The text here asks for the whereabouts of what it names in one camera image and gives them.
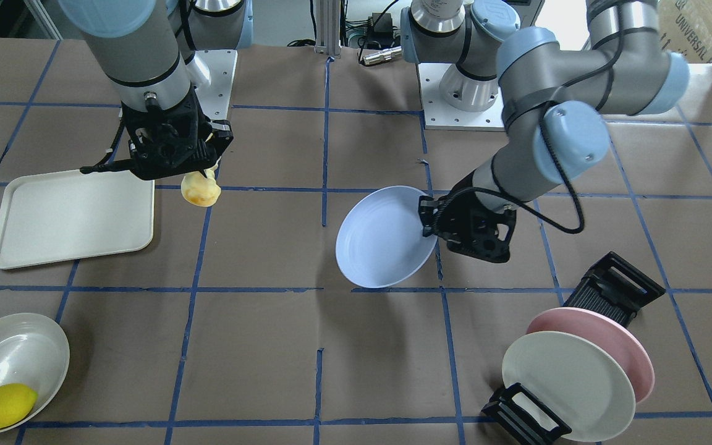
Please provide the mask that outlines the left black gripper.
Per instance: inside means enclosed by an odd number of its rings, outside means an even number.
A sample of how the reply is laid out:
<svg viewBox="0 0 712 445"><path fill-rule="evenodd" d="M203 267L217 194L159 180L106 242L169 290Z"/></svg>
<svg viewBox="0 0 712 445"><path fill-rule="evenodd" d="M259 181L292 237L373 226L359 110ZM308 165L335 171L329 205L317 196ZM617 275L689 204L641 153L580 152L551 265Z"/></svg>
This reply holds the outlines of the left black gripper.
<svg viewBox="0 0 712 445"><path fill-rule="evenodd" d="M478 199L480 194L473 186L473 174L469 174L439 199L421 195L418 216L423 236L440 237L453 253L504 264L511 258L509 244L517 211L491 211Z"/></svg>

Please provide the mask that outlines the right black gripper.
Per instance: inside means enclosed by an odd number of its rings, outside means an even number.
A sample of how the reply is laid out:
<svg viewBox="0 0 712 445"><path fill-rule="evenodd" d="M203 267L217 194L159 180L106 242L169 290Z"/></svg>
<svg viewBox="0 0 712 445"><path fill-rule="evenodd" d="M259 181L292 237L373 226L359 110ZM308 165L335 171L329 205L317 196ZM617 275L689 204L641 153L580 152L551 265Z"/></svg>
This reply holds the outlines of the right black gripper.
<svg viewBox="0 0 712 445"><path fill-rule="evenodd" d="M206 117L192 84L178 90L125 88L122 118L130 135L130 158L82 166L81 174L130 171L141 180L155 180L215 170L234 141L230 121Z"/></svg>

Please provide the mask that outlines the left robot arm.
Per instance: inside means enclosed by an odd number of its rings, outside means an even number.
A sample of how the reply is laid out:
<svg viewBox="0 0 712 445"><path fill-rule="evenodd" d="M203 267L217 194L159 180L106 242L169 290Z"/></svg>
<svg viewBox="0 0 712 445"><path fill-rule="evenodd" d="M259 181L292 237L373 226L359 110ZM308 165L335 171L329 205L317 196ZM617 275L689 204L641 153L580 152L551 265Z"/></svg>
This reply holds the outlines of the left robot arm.
<svg viewBox="0 0 712 445"><path fill-rule="evenodd" d="M413 1L401 45L412 63L447 63L502 95L508 143L439 199L421 197L421 236L460 255L502 264L517 209L604 158L605 114L661 114L689 84L681 54L661 48L658 2L588 1L590 48L563 50L547 28L523 27L503 1Z"/></svg>

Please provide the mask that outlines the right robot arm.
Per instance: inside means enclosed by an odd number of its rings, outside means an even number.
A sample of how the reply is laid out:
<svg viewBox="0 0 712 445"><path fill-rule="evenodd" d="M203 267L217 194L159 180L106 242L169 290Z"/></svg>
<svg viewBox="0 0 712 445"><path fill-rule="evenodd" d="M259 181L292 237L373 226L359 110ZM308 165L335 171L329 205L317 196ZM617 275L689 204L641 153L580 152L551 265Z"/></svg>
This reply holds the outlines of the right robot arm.
<svg viewBox="0 0 712 445"><path fill-rule="evenodd" d="M81 168L141 180L215 176L237 52L252 44L251 1L62 1L121 99L128 158Z"/></svg>

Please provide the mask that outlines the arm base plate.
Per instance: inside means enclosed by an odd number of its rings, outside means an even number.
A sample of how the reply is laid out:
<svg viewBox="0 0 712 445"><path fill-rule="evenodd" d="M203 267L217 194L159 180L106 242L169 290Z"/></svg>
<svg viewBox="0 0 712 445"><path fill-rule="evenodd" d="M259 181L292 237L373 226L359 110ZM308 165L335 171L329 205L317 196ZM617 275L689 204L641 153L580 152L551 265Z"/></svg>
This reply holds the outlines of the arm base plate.
<svg viewBox="0 0 712 445"><path fill-rule="evenodd" d="M213 121L228 118L237 59L234 49L206 50L187 64L201 109Z"/></svg>
<svg viewBox="0 0 712 445"><path fill-rule="evenodd" d="M475 81L446 63L420 63L417 70L427 129L504 130L497 80Z"/></svg>

